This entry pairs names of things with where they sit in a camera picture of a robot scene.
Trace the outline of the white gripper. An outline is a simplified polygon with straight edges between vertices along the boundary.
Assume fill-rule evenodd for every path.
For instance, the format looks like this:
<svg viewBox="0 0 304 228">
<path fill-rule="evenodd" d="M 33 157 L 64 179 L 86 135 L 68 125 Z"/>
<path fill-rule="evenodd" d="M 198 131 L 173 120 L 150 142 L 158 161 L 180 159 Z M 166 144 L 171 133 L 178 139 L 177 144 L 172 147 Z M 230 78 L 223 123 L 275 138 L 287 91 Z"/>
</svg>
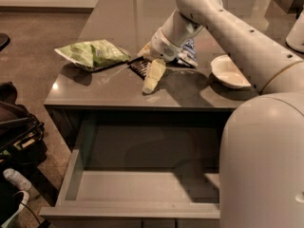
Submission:
<svg viewBox="0 0 304 228">
<path fill-rule="evenodd" d="M 181 52 L 181 34 L 176 29 L 158 28 L 148 42 L 139 52 L 139 57 L 156 58 L 147 66 L 146 77 L 142 91 L 152 93 L 166 70 L 166 62 L 172 62 Z"/>
</svg>

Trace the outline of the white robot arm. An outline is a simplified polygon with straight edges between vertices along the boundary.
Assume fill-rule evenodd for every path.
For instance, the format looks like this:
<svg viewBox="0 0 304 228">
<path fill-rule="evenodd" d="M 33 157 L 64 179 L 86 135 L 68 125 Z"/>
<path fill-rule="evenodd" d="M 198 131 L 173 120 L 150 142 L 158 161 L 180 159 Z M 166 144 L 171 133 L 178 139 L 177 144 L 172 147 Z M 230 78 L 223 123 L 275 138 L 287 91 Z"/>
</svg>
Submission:
<svg viewBox="0 0 304 228">
<path fill-rule="evenodd" d="M 221 0 L 176 0 L 149 56 L 173 61 L 207 29 L 254 88 L 222 133 L 220 228 L 304 228 L 304 61 L 226 10 Z"/>
</svg>

